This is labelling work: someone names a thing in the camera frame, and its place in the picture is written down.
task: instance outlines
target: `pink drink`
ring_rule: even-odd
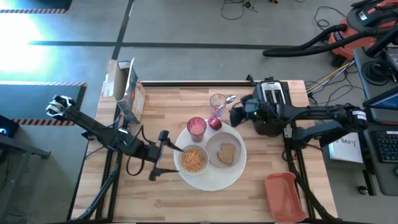
[[[206,131],[206,121],[202,118],[192,118],[188,121],[187,129],[191,134],[192,141],[201,142]]]

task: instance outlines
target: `keyboard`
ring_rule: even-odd
[[[398,131],[372,133],[381,162],[398,163]]]

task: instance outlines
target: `spoon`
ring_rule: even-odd
[[[235,101],[236,96],[235,95],[231,95],[229,97],[226,98],[225,103],[223,103],[221,106],[218,107],[218,109],[223,108],[225,105],[232,103],[233,101]]]

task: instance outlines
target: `gray floor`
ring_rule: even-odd
[[[87,82],[82,111],[96,113],[113,47],[23,45],[29,40],[115,42],[128,0],[74,0],[63,15],[0,14],[0,79],[24,81]],[[227,21],[220,16],[222,0],[136,0],[124,42],[297,45],[320,32],[313,21],[317,7],[332,6],[343,13],[355,0],[257,0],[256,10]],[[239,6],[224,9],[226,16],[239,14]],[[341,17],[320,11],[319,18],[336,24]],[[241,80],[254,78],[316,80],[333,70],[329,53],[300,58],[264,58],[261,50],[166,49],[123,47],[119,60],[135,57],[136,72],[143,80]],[[349,74],[360,86],[358,74]],[[316,96],[326,101],[336,84]],[[346,91],[342,89],[335,96]],[[334,103],[360,105],[361,90],[353,90]],[[23,126],[18,138],[52,151],[48,161],[34,159],[26,173],[15,206],[29,223],[62,222],[70,206],[87,141],[79,127]],[[328,175],[339,216],[345,220],[395,223],[398,198],[361,196],[356,186],[364,180],[360,167],[327,160]]]

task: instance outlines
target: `salmon plastic container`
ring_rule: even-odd
[[[265,180],[268,207],[279,223],[297,223],[307,217],[301,208],[294,179],[293,173],[283,172],[271,174]]]

